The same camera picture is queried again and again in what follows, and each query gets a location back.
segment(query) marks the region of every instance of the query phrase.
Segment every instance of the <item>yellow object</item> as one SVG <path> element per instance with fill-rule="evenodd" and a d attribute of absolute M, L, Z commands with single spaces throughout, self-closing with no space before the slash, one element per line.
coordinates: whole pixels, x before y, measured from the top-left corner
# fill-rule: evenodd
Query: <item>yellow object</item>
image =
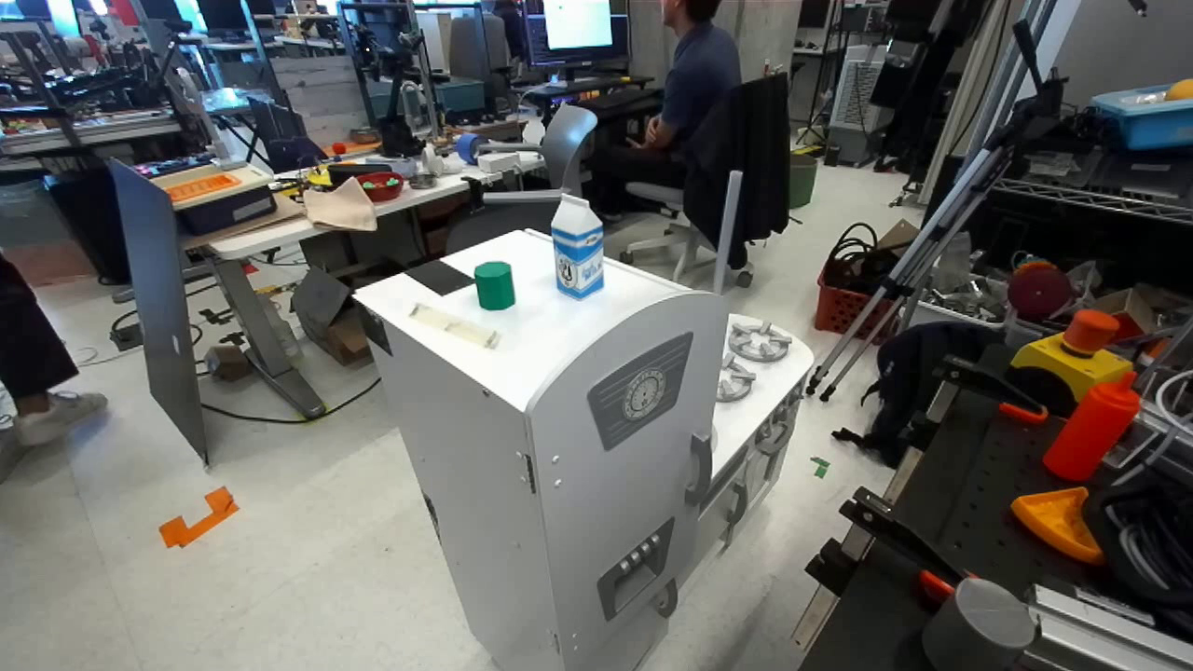
<path fill-rule="evenodd" d="M 1168 101 L 1188 101 L 1193 98 L 1193 78 L 1181 78 L 1168 88 Z"/>
<path fill-rule="evenodd" d="M 313 191 L 332 191 L 332 173 L 327 173 L 327 164 L 311 167 L 311 173 L 304 173 L 304 187 L 313 187 Z"/>
<path fill-rule="evenodd" d="M 1084 526 L 1084 513 L 1081 513 L 1084 500 L 1090 500 L 1090 490 L 1057 490 L 1057 491 L 1016 495 L 1010 510 L 1046 548 L 1095 568 L 1102 564 L 1102 548 Z"/>
<path fill-rule="evenodd" d="M 1090 359 L 1069 354 L 1061 334 L 1024 343 L 1010 359 L 1010 369 L 1046 369 L 1075 392 L 1075 401 L 1081 401 L 1095 383 L 1116 383 L 1133 373 L 1133 364 L 1116 349 L 1095 349 Z"/>

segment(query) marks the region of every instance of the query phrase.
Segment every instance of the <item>box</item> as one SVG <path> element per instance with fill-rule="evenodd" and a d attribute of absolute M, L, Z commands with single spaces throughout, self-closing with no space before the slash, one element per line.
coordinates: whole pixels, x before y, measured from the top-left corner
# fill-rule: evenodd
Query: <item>box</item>
<path fill-rule="evenodd" d="M 1098 93 L 1090 107 L 1118 127 L 1122 149 L 1193 149 L 1193 101 L 1168 101 L 1168 87 Z"/>
<path fill-rule="evenodd" d="M 585 199 L 564 199 L 552 219 L 555 286 L 588 297 L 605 286 L 605 228 Z"/>

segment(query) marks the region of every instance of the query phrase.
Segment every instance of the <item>black bag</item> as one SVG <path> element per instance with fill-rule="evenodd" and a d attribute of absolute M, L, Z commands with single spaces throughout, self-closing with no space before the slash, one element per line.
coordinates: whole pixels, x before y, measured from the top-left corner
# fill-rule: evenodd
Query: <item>black bag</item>
<path fill-rule="evenodd" d="M 918 413 L 928 410 L 936 394 L 936 364 L 954 354 L 975 362 L 990 343 L 990 333 L 974 326 L 918 326 L 898 333 L 880 346 L 880 379 L 860 394 L 860 401 L 876 392 L 885 410 L 869 426 L 866 435 L 840 430 L 830 434 L 841 445 L 857 445 L 860 451 L 876 451 L 880 464 L 898 467 L 906 451 L 906 430 Z"/>

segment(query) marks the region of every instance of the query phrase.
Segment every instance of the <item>person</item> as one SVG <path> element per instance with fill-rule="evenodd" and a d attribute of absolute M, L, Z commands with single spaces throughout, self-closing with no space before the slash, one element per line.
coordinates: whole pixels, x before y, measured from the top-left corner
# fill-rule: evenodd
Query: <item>person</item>
<path fill-rule="evenodd" d="M 46 447 L 107 410 L 106 394 L 51 394 L 77 375 L 21 272 L 0 254 L 0 383 L 14 401 L 14 447 Z"/>
<path fill-rule="evenodd" d="M 675 65 L 664 87 L 664 112 L 644 124 L 640 141 L 599 144 L 588 155 L 591 210 L 628 210 L 628 182 L 681 187 L 681 144 L 711 106 L 742 87 L 742 60 L 731 35 L 711 25 L 721 0 L 659 0 L 659 19 L 675 35 Z"/>

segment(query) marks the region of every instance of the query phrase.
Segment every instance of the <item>floor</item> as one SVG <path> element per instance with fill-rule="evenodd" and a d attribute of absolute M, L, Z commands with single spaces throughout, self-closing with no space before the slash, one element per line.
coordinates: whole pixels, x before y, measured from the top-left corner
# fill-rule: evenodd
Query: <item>floor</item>
<path fill-rule="evenodd" d="M 890 210 L 898 177 L 825 167 L 803 224 L 757 245 L 757 285 L 733 310 L 797 333 L 816 354 L 816 270 L 836 236 L 869 219 L 918 219 Z M 287 285 L 298 270 L 261 272 Z M 2 666 L 434 666 L 487 671 L 455 599 L 420 506 L 403 435 L 384 394 L 304 426 L 239 426 L 212 419 L 215 454 L 200 467 L 144 392 L 140 354 L 116 354 L 120 305 L 92 285 L 42 291 L 60 334 L 82 362 L 77 392 L 106 392 L 113 419 L 66 447 L 21 454 L 0 482 L 0 649 Z M 303 354 L 323 399 L 348 399 L 372 369 L 339 369 Z M 836 506 L 885 490 L 890 470 L 830 445 L 830 430 L 866 430 L 857 406 L 871 362 L 836 401 L 806 399 L 789 460 L 763 506 L 722 557 L 681 585 L 650 671 L 793 666 L 789 629 L 813 595 L 808 557 L 836 533 Z M 261 383 L 205 389 L 242 413 L 287 413 Z M 190 548 L 163 548 L 158 526 L 205 513 L 205 491 L 226 486 L 239 513 Z"/>

